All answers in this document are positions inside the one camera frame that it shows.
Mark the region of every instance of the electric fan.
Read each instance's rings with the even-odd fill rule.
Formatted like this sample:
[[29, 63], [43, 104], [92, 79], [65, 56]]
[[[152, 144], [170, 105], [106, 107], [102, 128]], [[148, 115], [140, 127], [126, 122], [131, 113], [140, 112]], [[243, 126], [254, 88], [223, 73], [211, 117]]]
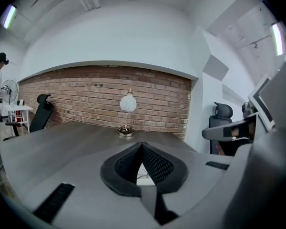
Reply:
[[5, 81], [2, 85], [2, 89], [8, 91], [8, 94], [3, 96], [2, 98], [5, 102], [10, 104], [16, 99], [18, 93], [18, 86], [17, 83], [15, 83], [13, 80]]

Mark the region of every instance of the table surface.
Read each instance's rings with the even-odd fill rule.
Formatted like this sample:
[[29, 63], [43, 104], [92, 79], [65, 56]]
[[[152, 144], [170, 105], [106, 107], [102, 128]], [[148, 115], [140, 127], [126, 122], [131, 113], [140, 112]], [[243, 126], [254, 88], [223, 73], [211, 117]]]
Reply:
[[27, 105], [19, 106], [16, 104], [4, 105], [4, 108], [6, 111], [23, 111], [23, 110], [32, 110], [33, 109]]
[[100, 221], [102, 228], [156, 228], [157, 222], [140, 198], [116, 195], [100, 177], [105, 159], [143, 141], [163, 145], [175, 154], [180, 150], [186, 156], [197, 154], [173, 133], [136, 131], [122, 137], [115, 128], [75, 121], [4, 141], [0, 149], [9, 182], [29, 211], [38, 208], [62, 182], [75, 185], [53, 225], [90, 228]]

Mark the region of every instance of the conference table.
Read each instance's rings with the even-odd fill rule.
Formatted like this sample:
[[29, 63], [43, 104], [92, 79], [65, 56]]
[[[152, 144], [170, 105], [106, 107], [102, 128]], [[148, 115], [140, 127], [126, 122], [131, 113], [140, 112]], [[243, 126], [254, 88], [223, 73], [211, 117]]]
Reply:
[[[233, 170], [214, 168], [207, 162], [242, 167], [240, 160], [248, 156], [246, 148], [235, 157], [197, 153], [173, 133], [135, 131], [133, 136], [123, 137], [115, 128], [75, 121], [4, 141], [0, 149], [10, 185], [28, 211], [35, 212], [61, 184], [75, 187], [51, 222], [55, 227], [157, 228], [158, 222], [140, 197], [115, 194], [100, 176], [106, 159], [137, 142], [147, 142], [187, 166], [187, 178], [178, 192], [163, 194], [166, 206], [177, 215], [186, 213], [218, 182], [224, 182], [226, 172], [231, 179], [228, 173]], [[237, 176], [233, 179], [237, 181], [229, 189], [237, 189], [240, 182]]]

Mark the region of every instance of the fluorescent light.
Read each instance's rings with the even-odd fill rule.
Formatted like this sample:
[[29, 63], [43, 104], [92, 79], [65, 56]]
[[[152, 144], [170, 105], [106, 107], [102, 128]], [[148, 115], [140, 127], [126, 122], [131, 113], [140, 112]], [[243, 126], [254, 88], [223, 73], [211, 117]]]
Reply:
[[10, 10], [9, 10], [9, 12], [8, 12], [8, 15], [6, 16], [5, 21], [4, 21], [4, 24], [3, 24], [3, 27], [4, 27], [5, 29], [7, 29], [7, 28], [9, 27], [10, 21], [11, 21], [11, 19], [13, 18], [13, 15], [14, 15], [15, 11], [16, 11], [16, 8], [11, 5], [11, 6], [10, 6]]
[[282, 55], [283, 54], [283, 44], [282, 44], [282, 37], [281, 37], [281, 32], [277, 26], [277, 24], [272, 26], [273, 32], [275, 34], [275, 39], [276, 39], [276, 51], [277, 55]]

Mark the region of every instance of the red brick wall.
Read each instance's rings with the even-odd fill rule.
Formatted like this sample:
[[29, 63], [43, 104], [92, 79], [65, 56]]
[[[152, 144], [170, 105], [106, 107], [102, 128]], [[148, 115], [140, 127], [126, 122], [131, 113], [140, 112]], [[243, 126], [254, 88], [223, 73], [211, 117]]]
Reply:
[[20, 83], [19, 99], [33, 107], [39, 94], [48, 98], [54, 112], [47, 126], [71, 120], [120, 127], [127, 113], [120, 99], [132, 89], [137, 108], [127, 123], [136, 130], [173, 132], [184, 138], [189, 112], [191, 80], [134, 67], [82, 66], [56, 70]]

